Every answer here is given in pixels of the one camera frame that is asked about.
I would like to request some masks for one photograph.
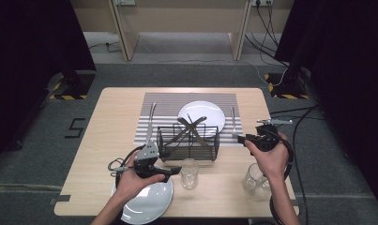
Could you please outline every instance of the utensil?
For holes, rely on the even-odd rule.
[[[191,120],[191,117],[189,117],[189,114],[188,114],[188,118],[189,118],[189,121],[192,123],[192,120]]]
[[[157,102],[154,102],[151,105],[150,115],[148,117],[148,127],[147,127],[147,137],[145,139],[145,144],[148,144],[151,141],[151,136],[153,135],[153,114],[156,109]]]
[[[182,120],[186,121],[186,123],[188,124],[189,122],[187,122],[187,120],[183,117],[179,117],[177,118],[177,121],[181,122]],[[192,123],[190,126],[186,126],[185,125],[185,128],[180,131],[180,133],[178,133],[176,136],[174,136],[170,141],[168,141],[167,143],[165,143],[165,145],[168,145],[168,144],[171,144],[171,143],[174,143],[176,142],[177,140],[179,140],[180,138],[182,138],[182,136],[184,134],[186,134],[186,132],[190,129],[190,128],[196,128],[198,126],[198,124],[200,124],[201,122],[203,122],[204,120],[206,120],[206,116],[201,116],[200,118],[198,118],[196,121],[194,121],[194,123]]]
[[[232,110],[232,120],[233,120],[232,136],[233,136],[233,138],[236,139],[238,137],[238,134],[237,134],[237,131],[235,129],[235,112],[234,112],[234,107],[233,106],[232,106],[231,110]]]
[[[205,120],[206,119],[206,116],[202,116],[202,117],[200,117],[198,120],[200,120],[200,119],[202,119],[202,120]],[[177,118],[177,121],[179,121],[182,125],[184,125],[184,126],[186,126],[186,128],[188,128],[189,130],[191,130],[191,132],[194,134],[194,136],[195,136],[195,139],[197,140],[197,142],[201,145],[201,146],[209,146],[209,144],[206,142],[206,141],[204,141],[204,139],[203,138],[201,138],[201,136],[200,136],[200,134],[198,133],[198,131],[197,131],[197,129],[196,129],[196,127],[197,127],[197,125],[192,125],[192,124],[190,124],[185,118],[183,118],[183,117],[179,117],[179,118]]]

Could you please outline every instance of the human arm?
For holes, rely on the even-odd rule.
[[[279,133],[282,139],[287,137]],[[285,184],[284,172],[288,160],[288,151],[282,142],[279,142],[273,150],[269,152],[260,151],[255,144],[245,141],[245,145],[256,157],[259,169],[267,177],[270,184],[271,194],[273,196],[273,204],[277,215],[284,224],[300,224],[288,189]]]
[[[127,162],[127,167],[133,167],[133,159],[139,151],[132,154]],[[162,181],[165,178],[163,174],[153,175],[142,179],[134,170],[127,170],[122,173],[115,194],[107,201],[103,209],[92,221],[92,225],[110,224],[124,208],[124,205],[131,199],[135,198],[140,191],[152,184]]]

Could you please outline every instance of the wooden table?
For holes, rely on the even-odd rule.
[[[111,195],[114,178],[107,170],[116,158],[124,158],[133,143],[145,93],[232,93],[236,94],[244,133],[254,133],[257,119],[269,118],[263,93],[257,88],[105,88],[98,100],[88,128],[72,163],[61,196],[58,216],[95,216]],[[180,176],[172,176],[174,195],[166,218],[265,218],[269,211],[270,192],[260,190],[249,195],[241,186],[248,166],[255,162],[242,146],[219,148],[218,158],[202,161],[199,184],[193,190],[180,185]],[[168,168],[176,162],[157,164]],[[295,195],[286,180],[292,200]]]

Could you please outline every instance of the glass cup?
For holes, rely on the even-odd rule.
[[[247,173],[245,174],[245,178],[242,181],[242,187],[250,194],[253,194],[257,189],[259,189],[262,185],[265,177],[257,163],[252,163]]]
[[[265,176],[262,178],[262,181],[262,187],[266,190],[270,190],[270,183],[268,183],[268,180]]]
[[[186,158],[182,161],[181,182],[185,189],[194,189],[198,185],[198,162],[193,158]]]

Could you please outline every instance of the black wire basket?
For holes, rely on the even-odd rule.
[[[159,158],[162,161],[186,158],[214,161],[219,151],[218,127],[199,125],[195,130],[198,135],[192,130],[181,133],[182,128],[178,124],[159,127],[157,132]]]

